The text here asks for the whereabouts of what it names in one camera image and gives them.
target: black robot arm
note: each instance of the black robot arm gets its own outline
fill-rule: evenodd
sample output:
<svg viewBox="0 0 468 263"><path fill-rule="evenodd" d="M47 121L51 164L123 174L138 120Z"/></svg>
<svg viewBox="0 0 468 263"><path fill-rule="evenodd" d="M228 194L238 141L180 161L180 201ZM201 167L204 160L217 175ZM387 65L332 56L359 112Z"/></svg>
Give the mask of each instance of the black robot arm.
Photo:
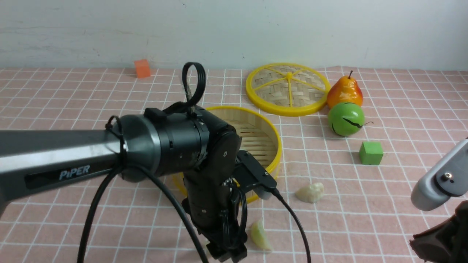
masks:
<svg viewBox="0 0 468 263"><path fill-rule="evenodd" d="M191 66L198 72L193 97L186 79ZM302 226L276 189L276 181L253 156L240 151L241 138L233 126L196 105L206 85L203 67L187 63L182 80L187 102L176 102L164 110L148 108L142 115L112 116L105 130L0 131L0 217L14 200L107 175L96 191L83 229L78 253L82 263L99 200L113 177L120 174L133 183L149 178L162 190L204 263L208 262L206 255L183 211L198 233L210 241L207 248L215 259L230 258L237 263L247 256L245 193L250 190L262 199L273 194L288 208L309 252ZM182 205L157 179L175 173L184 174L188 192ZM311 262L310 253L307 262Z"/></svg>

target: pink grid tablecloth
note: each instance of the pink grid tablecloth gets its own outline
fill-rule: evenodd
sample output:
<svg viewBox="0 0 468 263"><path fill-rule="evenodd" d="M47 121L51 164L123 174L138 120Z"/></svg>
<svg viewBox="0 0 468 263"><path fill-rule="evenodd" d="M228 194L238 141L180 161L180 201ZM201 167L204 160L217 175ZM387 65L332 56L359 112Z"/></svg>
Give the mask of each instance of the pink grid tablecloth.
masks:
<svg viewBox="0 0 468 263"><path fill-rule="evenodd" d="M373 121L359 133L335 136L327 126L327 109L300 118L263 113L283 140L279 188L307 231L314 263L422 262L408 240L452 215L460 198L423 214L409 196L416 181L467 136L468 72L319 71L333 85L351 69L365 96L366 120ZM250 72L209 70L202 106L259 111L243 88ZM183 100L179 75L159 69L137 80L132 69L1 68L0 129L103 129L111 115ZM358 151L366 140L382 143L381 165L360 165ZM12 203L0 220L0 262L76 262L88 206L101 180ZM314 205L299 202L294 192L314 182L323 183L325 197ZM182 198L171 180L166 184ZM151 183L116 179L101 204L87 262L199 262L177 213ZM305 262L299 231L277 200L249 207L249 225L263 219L274 252L261 253L249 242L243 263Z"/></svg>

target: beige food piece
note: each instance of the beige food piece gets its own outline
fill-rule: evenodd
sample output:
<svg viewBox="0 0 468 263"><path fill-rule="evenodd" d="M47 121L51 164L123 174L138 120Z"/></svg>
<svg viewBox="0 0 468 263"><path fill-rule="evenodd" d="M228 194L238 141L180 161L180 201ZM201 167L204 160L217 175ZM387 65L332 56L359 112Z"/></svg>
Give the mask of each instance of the beige food piece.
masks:
<svg viewBox="0 0 468 263"><path fill-rule="evenodd" d="M323 197L323 184L314 183L296 191L296 197L302 202L315 203Z"/></svg>
<svg viewBox="0 0 468 263"><path fill-rule="evenodd" d="M268 241L266 236L265 229L263 228L263 223L261 220L252 224L250 229L250 238L252 239L253 243L256 244L259 248L267 251L273 251L273 248Z"/></svg>

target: white wall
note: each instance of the white wall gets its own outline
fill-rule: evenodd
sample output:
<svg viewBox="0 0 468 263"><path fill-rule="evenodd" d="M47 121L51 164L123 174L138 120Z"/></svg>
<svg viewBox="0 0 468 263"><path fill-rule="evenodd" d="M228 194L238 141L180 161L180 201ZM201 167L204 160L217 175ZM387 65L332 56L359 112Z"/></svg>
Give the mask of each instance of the white wall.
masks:
<svg viewBox="0 0 468 263"><path fill-rule="evenodd" d="M468 0L1 0L0 66L468 70Z"/></svg>

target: steamer basket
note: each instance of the steamer basket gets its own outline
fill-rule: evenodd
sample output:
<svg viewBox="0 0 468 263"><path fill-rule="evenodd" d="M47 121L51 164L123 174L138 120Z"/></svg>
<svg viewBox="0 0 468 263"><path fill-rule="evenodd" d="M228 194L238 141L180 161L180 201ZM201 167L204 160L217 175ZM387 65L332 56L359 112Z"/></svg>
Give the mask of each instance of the steamer basket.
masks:
<svg viewBox="0 0 468 263"><path fill-rule="evenodd" d="M251 153L277 179L282 151L281 139L268 119L252 110L234 106L211 107L206 110L234 126L242 138L241 150ZM172 179L176 187L187 196L183 175L172 175ZM258 199L254 191L248 192L246 196L248 203Z"/></svg>
<svg viewBox="0 0 468 263"><path fill-rule="evenodd" d="M246 81L247 96L254 105L288 117L319 111L325 106L330 89L330 83L318 71L292 63L262 66Z"/></svg>

